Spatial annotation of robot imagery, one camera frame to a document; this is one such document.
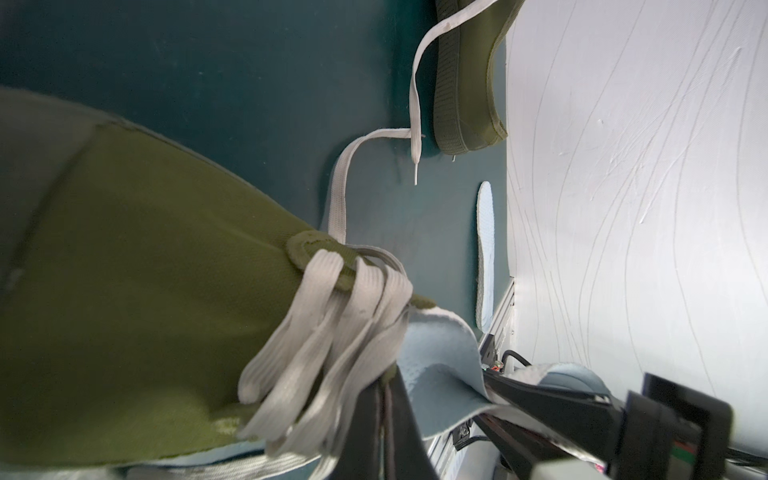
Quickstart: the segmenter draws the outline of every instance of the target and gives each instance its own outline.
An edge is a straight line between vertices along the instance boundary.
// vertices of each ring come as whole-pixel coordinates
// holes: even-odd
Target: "white shoelace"
[[[328,233],[346,243],[346,176],[358,147],[373,138],[410,138],[414,185],[422,154],[422,125],[416,71],[437,37],[474,18],[497,0],[475,0],[427,31],[413,59],[409,91],[410,128],[383,128],[355,139],[339,156],[331,180]],[[378,247],[349,245],[376,257],[383,268],[356,261],[351,293],[333,289],[343,267],[338,253],[319,250],[307,265],[285,319],[240,376],[242,403],[261,402],[240,430],[242,439],[267,440],[266,458],[222,465],[175,468],[168,474],[200,480],[257,480],[323,456],[310,480],[333,470],[341,453],[358,394],[397,359],[408,326],[412,285],[402,264]],[[320,370],[323,380],[302,414]],[[136,478],[157,478],[154,469],[133,468]]]

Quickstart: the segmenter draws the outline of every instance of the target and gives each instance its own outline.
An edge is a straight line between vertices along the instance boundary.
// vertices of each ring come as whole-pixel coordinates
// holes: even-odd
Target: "dark teal backdrop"
[[[413,54],[434,24],[432,0],[5,0],[0,84],[146,125],[319,227],[346,144],[408,126]],[[503,51],[497,59],[503,117]],[[408,141],[362,147],[349,172],[348,241],[392,251],[417,292],[474,325],[483,180],[493,186],[497,220],[497,302],[508,281],[505,147],[455,163],[440,154],[435,64],[433,45],[419,70],[427,135],[419,185]]]

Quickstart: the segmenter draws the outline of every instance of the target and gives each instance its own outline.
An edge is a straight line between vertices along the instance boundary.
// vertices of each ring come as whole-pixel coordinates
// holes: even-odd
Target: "white wall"
[[[515,339],[654,372],[768,452],[768,2],[528,0],[508,35]]]

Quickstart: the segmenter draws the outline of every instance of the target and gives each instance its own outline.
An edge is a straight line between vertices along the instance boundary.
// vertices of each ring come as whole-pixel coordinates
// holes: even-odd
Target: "shoe sole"
[[[438,22],[458,12],[458,0],[435,0]],[[437,145],[443,153],[469,152],[458,116],[458,53],[460,28],[438,38],[437,79],[435,82],[434,128]]]

